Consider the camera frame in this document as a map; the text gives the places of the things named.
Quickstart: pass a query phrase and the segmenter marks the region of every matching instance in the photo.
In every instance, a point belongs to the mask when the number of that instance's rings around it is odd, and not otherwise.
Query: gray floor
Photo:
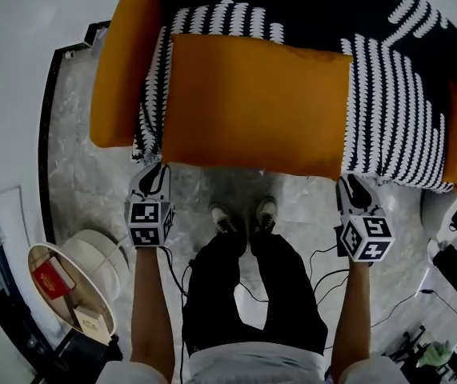
[[[140,169],[130,161],[130,149],[101,150],[88,137],[90,96],[97,60],[83,51],[64,61],[58,77],[50,123],[50,201],[58,243],[79,230],[100,230],[118,241],[126,235],[123,204],[130,179]],[[208,214],[212,201],[227,203],[244,214],[265,194],[279,201],[279,224],[275,228],[308,258],[316,250],[335,244],[334,226],[340,222],[335,204],[335,183],[325,178],[300,178],[257,170],[200,169],[173,164],[172,199],[177,216],[167,245],[174,253],[174,271],[179,277],[195,252],[214,234]],[[397,185],[377,188],[383,207],[393,222],[397,240],[386,260],[371,268],[372,322],[384,319],[401,300],[416,292],[427,268],[427,237],[419,218],[420,191]],[[115,303],[120,347],[130,355],[130,312],[134,285],[134,252],[126,248],[132,278]],[[180,294],[164,257],[159,257],[162,282],[174,331],[177,362],[180,360],[182,325]],[[257,298],[265,298],[255,259],[245,254],[241,261],[242,281]],[[313,278],[347,267],[347,260],[335,251],[316,254]],[[345,274],[326,279],[318,288],[318,300],[339,284]],[[434,288],[457,310],[457,293],[436,270],[430,271],[424,286]],[[319,312],[328,325],[327,346],[333,343],[345,285],[333,290],[320,304]],[[265,322],[265,303],[255,302],[241,287],[235,292],[245,322],[260,327]],[[440,341],[457,342],[457,316],[434,295],[420,294],[400,305],[393,316],[372,330],[372,350],[393,348],[404,331],[424,324],[429,335]],[[327,362],[331,350],[326,351]],[[187,367],[184,377],[188,376]]]

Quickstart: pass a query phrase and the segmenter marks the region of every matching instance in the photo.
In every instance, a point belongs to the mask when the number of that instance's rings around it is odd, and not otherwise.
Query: book
[[[106,346],[109,344],[109,330],[107,329],[106,321],[101,314],[83,306],[76,306],[74,312],[78,319],[78,324],[81,325],[82,332],[87,337],[93,338]]]
[[[75,288],[75,282],[53,256],[33,271],[33,277],[50,300],[60,298]]]

